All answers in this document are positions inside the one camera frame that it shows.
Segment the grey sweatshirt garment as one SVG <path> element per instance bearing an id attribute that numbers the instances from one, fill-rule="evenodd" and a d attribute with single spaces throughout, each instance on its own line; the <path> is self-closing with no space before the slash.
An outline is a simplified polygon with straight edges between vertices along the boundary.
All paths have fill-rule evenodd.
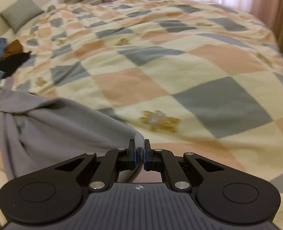
<path id="1" fill-rule="evenodd" d="M 66 98 L 0 90 L 0 150 L 8 180 L 87 152 L 128 147 L 144 137 L 132 127 Z"/>

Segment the black garment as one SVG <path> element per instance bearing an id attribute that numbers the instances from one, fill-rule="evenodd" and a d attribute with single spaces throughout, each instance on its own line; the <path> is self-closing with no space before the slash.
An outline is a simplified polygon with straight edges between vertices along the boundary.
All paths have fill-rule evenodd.
<path id="1" fill-rule="evenodd" d="M 28 53 L 18 53 L 11 55 L 0 61 L 0 71 L 3 72 L 2 79 L 11 76 L 24 62 L 26 62 L 31 55 Z"/>

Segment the grey pillow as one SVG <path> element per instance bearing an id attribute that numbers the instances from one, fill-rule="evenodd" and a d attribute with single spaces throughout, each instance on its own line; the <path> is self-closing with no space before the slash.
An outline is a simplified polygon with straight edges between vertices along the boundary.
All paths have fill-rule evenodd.
<path id="1" fill-rule="evenodd" d="M 27 22 L 43 13 L 44 10 L 33 0 L 17 0 L 0 12 L 0 17 L 14 33 L 17 33 Z"/>

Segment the checkered patchwork bed quilt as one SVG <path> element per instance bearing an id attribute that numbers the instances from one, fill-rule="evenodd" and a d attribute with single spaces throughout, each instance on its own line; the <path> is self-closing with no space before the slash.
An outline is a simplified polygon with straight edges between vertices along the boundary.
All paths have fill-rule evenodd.
<path id="1" fill-rule="evenodd" d="M 8 180 L 0 229 L 283 229 L 283 56 L 254 16 L 214 3 L 121 0 L 48 8 L 17 39 L 30 58 L 0 90 L 66 98 L 183 157 L 192 189 L 122 171 L 88 189 L 87 152 Z"/>

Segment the brown garment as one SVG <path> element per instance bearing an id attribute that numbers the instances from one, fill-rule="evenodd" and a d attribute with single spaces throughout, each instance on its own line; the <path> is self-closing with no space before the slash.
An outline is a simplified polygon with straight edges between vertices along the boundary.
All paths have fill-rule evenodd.
<path id="1" fill-rule="evenodd" d="M 17 39 L 6 46 L 3 56 L 1 57 L 1 61 L 4 61 L 6 58 L 17 55 L 19 53 L 23 53 L 23 46 L 20 41 Z"/>

